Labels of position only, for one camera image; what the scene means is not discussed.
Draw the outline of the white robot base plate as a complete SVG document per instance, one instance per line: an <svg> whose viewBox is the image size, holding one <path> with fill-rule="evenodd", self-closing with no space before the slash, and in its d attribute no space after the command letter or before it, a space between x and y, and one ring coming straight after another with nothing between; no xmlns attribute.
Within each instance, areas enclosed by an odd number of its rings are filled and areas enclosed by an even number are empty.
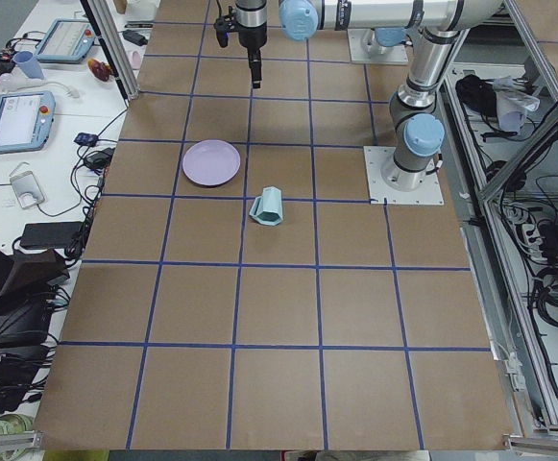
<svg viewBox="0 0 558 461"><path fill-rule="evenodd" d="M399 169L394 147L365 146L364 163L369 201L374 205L442 206L443 194L438 175L432 173L433 161L419 173Z"/></svg>

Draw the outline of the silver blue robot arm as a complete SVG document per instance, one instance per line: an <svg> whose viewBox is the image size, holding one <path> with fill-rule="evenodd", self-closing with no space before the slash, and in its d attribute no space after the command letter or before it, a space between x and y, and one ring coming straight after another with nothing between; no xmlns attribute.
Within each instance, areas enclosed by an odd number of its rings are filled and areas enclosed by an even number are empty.
<svg viewBox="0 0 558 461"><path fill-rule="evenodd" d="M462 36L500 5L498 1L281 1L279 22L283 33L296 41L321 30L420 31L406 80L390 101L397 147L381 168L390 187L410 192L421 185L428 163L443 144L445 129L431 107Z"/></svg>

